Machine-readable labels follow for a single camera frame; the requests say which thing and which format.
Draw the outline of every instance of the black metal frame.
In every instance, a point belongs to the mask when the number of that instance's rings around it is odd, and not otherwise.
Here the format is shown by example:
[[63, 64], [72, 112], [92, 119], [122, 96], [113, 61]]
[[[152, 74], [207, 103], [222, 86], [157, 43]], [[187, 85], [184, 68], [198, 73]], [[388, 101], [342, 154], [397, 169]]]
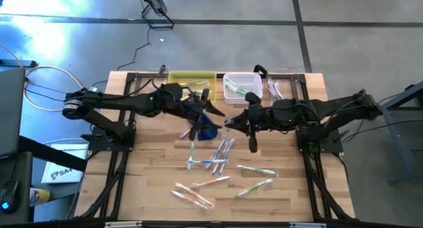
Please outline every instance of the black metal frame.
[[34, 157], [39, 159], [82, 172], [84, 172], [87, 167], [87, 161], [85, 159], [78, 158], [63, 151], [58, 151], [57, 149], [53, 149], [20, 135], [18, 153], [23, 152], [31, 152]]
[[157, 13], [159, 13], [159, 14], [161, 14], [161, 15], [163, 15], [168, 21], [170, 21], [171, 22], [171, 25], [170, 26], [153, 26], [153, 23], [149, 20], [149, 19], [147, 19], [147, 17], [145, 16], [145, 14], [147, 13], [147, 10], [148, 10], [148, 8], [153, 8], [152, 6], [153, 6], [153, 3], [151, 2], [151, 0], [144, 0], [146, 3], [147, 3], [147, 6], [145, 6], [144, 7], [144, 9], [143, 9], [143, 11], [141, 12], [141, 17], [143, 18], [143, 20], [148, 24], [148, 27], [150, 28], [150, 29], [153, 29], [153, 30], [158, 30], [158, 29], [173, 29], [173, 26], [174, 26], [174, 22], [173, 22], [173, 20], [172, 19], [170, 19], [167, 15], [166, 15], [166, 13], [164, 12], [164, 10], [162, 9], [162, 8], [160, 8], [160, 9], [154, 9], [154, 11], [157, 11]]
[[148, 27], [151, 29], [173, 29], [174, 26], [174, 22], [172, 19], [170, 19], [166, 13], [163, 12], [163, 10], [159, 10], [159, 13], [162, 14], [164, 17], [166, 17], [166, 19], [168, 21], [171, 22], [171, 26], [153, 26], [153, 23], [150, 22], [149, 19], [147, 19], [147, 17], [145, 16], [145, 13], [147, 12], [148, 8], [150, 7], [150, 5], [147, 5], [146, 7], [144, 7], [144, 10], [141, 12], [141, 17], [143, 18], [143, 20], [148, 24]]
[[[139, 77], [137, 73], [128, 73], [126, 77], [126, 84], [124, 88], [124, 94], [128, 94], [130, 91], [131, 82], [134, 81], [135, 78]], [[144, 77], [151, 77], [156, 74], [143, 74]], [[224, 73], [218, 73], [217, 78], [223, 78]], [[267, 72], [263, 72], [260, 74], [262, 79], [267, 77]], [[275, 79], [287, 79], [291, 81], [291, 89], [294, 97], [298, 98], [298, 91], [297, 91], [297, 84], [299, 83], [301, 86], [301, 92], [303, 99], [309, 99], [308, 91], [307, 91], [307, 83], [305, 80], [304, 74], [281, 74], [281, 75], [273, 75]], [[125, 117], [125, 111], [121, 111], [119, 115], [119, 121], [123, 122]], [[135, 113], [130, 113], [130, 126], [133, 126], [135, 119]], [[106, 222], [114, 222], [118, 221], [118, 214], [120, 208], [120, 201], [122, 197], [122, 190], [123, 184], [125, 179], [125, 171], [126, 165], [128, 162], [128, 155], [129, 151], [122, 152], [122, 159], [118, 168], [115, 171], [116, 160], [118, 157], [117, 151], [113, 151], [110, 157], [110, 163], [108, 168], [108, 173], [106, 177], [106, 185], [104, 190], [101, 192], [99, 197], [91, 208], [85, 212], [80, 217], [75, 217], [70, 220], [64, 221], [47, 221], [41, 223], [26, 223], [26, 224], [19, 224], [19, 225], [7, 225], [4, 227], [75, 227], [76, 225], [79, 228], [85, 227], [104, 227]], [[330, 192], [326, 188], [325, 178], [323, 174], [323, 168], [321, 163], [320, 151], [310, 152], [305, 150], [302, 152], [303, 160], [304, 160], [304, 167], [305, 167], [305, 174], [307, 180], [307, 186], [309, 189], [309, 197], [311, 201], [311, 212], [313, 216], [313, 222], [308, 222], [305, 225], [307, 227], [311, 227], [311, 225], [316, 225], [316, 227], [345, 227], [345, 228], [354, 228], [354, 227], [403, 227], [407, 228], [406, 226], [400, 225], [387, 225], [387, 224], [380, 224], [380, 223], [369, 223], [359, 221], [357, 219], [351, 218], [347, 215], [342, 208], [336, 203], [335, 199], [330, 195]], [[313, 166], [311, 165], [310, 155], [314, 154], [315, 156], [315, 163], [316, 163], [316, 170], [314, 170]], [[108, 208], [108, 199], [109, 193], [112, 187], [118, 183], [116, 188], [116, 195], [114, 198], [112, 212], [109, 216], [106, 215], [107, 208]], [[324, 204], [324, 211], [325, 217], [321, 217], [319, 213], [319, 209], [317, 207], [317, 199], [316, 193], [314, 189], [314, 184], [319, 188], [323, 204]], [[97, 210], [100, 208], [100, 213], [98, 217], [94, 217]], [[331, 209], [333, 212], [338, 216], [339, 219], [333, 219], [331, 216]], [[209, 228], [224, 228], [224, 227], [301, 227], [302, 223], [296, 222], [243, 222], [243, 221], [200, 221], [200, 222], [193, 222], [193, 221], [139, 221], [139, 225], [144, 227], [148, 226], [177, 226], [177, 227], [189, 227], [192, 225], [196, 226], [208, 226]]]

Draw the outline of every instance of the yellow tray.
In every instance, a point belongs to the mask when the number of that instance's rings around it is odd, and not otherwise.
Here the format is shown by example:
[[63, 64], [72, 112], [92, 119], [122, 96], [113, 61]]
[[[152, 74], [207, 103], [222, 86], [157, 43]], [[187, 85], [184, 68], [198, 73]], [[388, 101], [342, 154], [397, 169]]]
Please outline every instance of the yellow tray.
[[199, 85], [184, 85], [185, 83], [200, 83], [207, 81], [209, 83], [208, 89], [209, 99], [211, 103], [216, 102], [216, 72], [215, 71], [171, 71], [169, 72], [168, 83], [179, 83], [183, 87], [190, 87], [191, 90], [203, 89], [206, 83]]

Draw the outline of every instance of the computer mouse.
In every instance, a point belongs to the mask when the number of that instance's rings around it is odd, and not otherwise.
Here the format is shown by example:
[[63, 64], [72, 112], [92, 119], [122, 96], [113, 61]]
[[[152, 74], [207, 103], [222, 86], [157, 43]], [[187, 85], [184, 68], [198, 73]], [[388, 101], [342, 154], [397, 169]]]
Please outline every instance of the computer mouse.
[[10, 180], [0, 188], [0, 209], [4, 214], [10, 214], [19, 208], [19, 182]]

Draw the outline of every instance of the blue object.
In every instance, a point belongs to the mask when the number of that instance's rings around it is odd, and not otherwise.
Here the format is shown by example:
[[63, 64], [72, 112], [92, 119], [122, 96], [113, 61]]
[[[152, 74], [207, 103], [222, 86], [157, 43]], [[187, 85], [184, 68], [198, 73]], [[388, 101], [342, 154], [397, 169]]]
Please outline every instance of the blue object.
[[[204, 113], [201, 116], [200, 122], [206, 125], [214, 125], [215, 124], [212, 122], [212, 120], [210, 120], [210, 118], [208, 118], [208, 116], [206, 116]], [[217, 129], [213, 128], [213, 129], [205, 129], [205, 130], [200, 130], [198, 133], [198, 140], [199, 141], [203, 141], [203, 140], [209, 140], [209, 139], [214, 139], [217, 137]]]

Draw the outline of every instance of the white cable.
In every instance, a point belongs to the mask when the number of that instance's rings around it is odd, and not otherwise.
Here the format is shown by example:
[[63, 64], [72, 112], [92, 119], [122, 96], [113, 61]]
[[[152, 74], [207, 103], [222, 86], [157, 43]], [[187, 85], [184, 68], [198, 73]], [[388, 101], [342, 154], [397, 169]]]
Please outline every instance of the white cable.
[[59, 141], [69, 141], [69, 140], [84, 140], [83, 138], [66, 138], [66, 139], [55, 139], [52, 141], [47, 141], [45, 143], [43, 143], [43, 145], [47, 145], [49, 143], [54, 143], [54, 142], [59, 142]]
[[[18, 59], [18, 57], [14, 54], [14, 53], [12, 53], [10, 50], [8, 50], [8, 49], [6, 49], [6, 47], [4, 47], [4, 46], [2, 46], [2, 45], [0, 45], [0, 48], [3, 48], [5, 51], [7, 51], [7, 52], [9, 52], [15, 59], [16, 59], [16, 61], [18, 62], [18, 64], [19, 64], [19, 66], [21, 67], [21, 68], [23, 68], [23, 66], [22, 66], [22, 63], [20, 62], [20, 60]], [[37, 69], [43, 69], [43, 68], [48, 68], [48, 69], [57, 69], [57, 70], [60, 70], [60, 71], [62, 71], [62, 72], [64, 72], [64, 73], [66, 73], [66, 74], [68, 74], [69, 76], [71, 76], [71, 78], [73, 79], [73, 80], [75, 80], [75, 82], [77, 82], [77, 84], [81, 87], [81, 88], [83, 88], [83, 86], [82, 86], [82, 84], [78, 81], [78, 79], [77, 78], [75, 78], [70, 72], [68, 72], [67, 70], [64, 70], [64, 69], [61, 69], [61, 68], [59, 68], [59, 67], [55, 67], [55, 66], [49, 66], [49, 65], [41, 65], [41, 66], [37, 66], [37, 67], [34, 67], [34, 68], [32, 68], [32, 69], [28, 69], [28, 70], [26, 70], [26, 72], [25, 72], [25, 75], [26, 76], [28, 76], [31, 72], [33, 72], [34, 70], [37, 70]], [[31, 104], [33, 107], [35, 107], [35, 108], [38, 108], [38, 109], [40, 109], [40, 110], [45, 110], [45, 111], [48, 111], [48, 112], [60, 112], [60, 111], [62, 111], [63, 109], [47, 109], [47, 108], [42, 108], [42, 107], [40, 107], [40, 106], [37, 106], [37, 105], [35, 105], [33, 102], [31, 102], [29, 99], [28, 99], [28, 97], [27, 97], [27, 95], [26, 95], [26, 87], [28, 86], [28, 84], [26, 84], [25, 86], [24, 86], [24, 98], [25, 98], [25, 100], [29, 103], [29, 104]]]
[[23, 67], [22, 64], [20, 63], [20, 60], [18, 59], [18, 57], [16, 57], [16, 55], [14, 53], [12, 53], [10, 50], [6, 49], [6, 47], [4, 47], [2, 45], [0, 45], [0, 48], [3, 48], [5, 51], [7, 51], [9, 54], [11, 54], [16, 59], [16, 61], [18, 62], [19, 66], [20, 67]]
[[[59, 70], [59, 71], [62, 71], [62, 72], [64, 72], [64, 73], [66, 73], [66, 74], [68, 74], [69, 76], [71, 76], [71, 78], [73, 79], [73, 80], [75, 80], [75, 82], [77, 82], [77, 84], [81, 87], [81, 88], [83, 88], [83, 86], [82, 86], [82, 84], [78, 81], [78, 79], [77, 78], [75, 78], [75, 76], [73, 76], [70, 72], [68, 72], [67, 70], [64, 70], [64, 69], [61, 69], [61, 68], [59, 68], [59, 67], [55, 67], [55, 66], [49, 66], [49, 65], [41, 65], [41, 66], [37, 66], [37, 67], [34, 67], [34, 68], [32, 68], [32, 69], [28, 69], [26, 72], [25, 72], [25, 75], [26, 76], [28, 76], [30, 73], [32, 73], [34, 70], [37, 70], [37, 69], [43, 69], [43, 68], [47, 68], [47, 69], [57, 69], [57, 70]], [[62, 111], [63, 109], [62, 108], [60, 108], [60, 109], [48, 109], [48, 108], [42, 108], [42, 107], [40, 107], [40, 106], [37, 106], [37, 105], [35, 105], [33, 102], [31, 102], [29, 99], [28, 99], [28, 97], [26, 96], [26, 87], [28, 86], [28, 84], [26, 84], [25, 86], [24, 86], [24, 98], [25, 98], [25, 100], [29, 103], [29, 104], [31, 104], [31, 105], [33, 105], [35, 108], [38, 108], [38, 109], [40, 109], [40, 110], [45, 110], [45, 111], [48, 111], [48, 112], [60, 112], [60, 111]]]

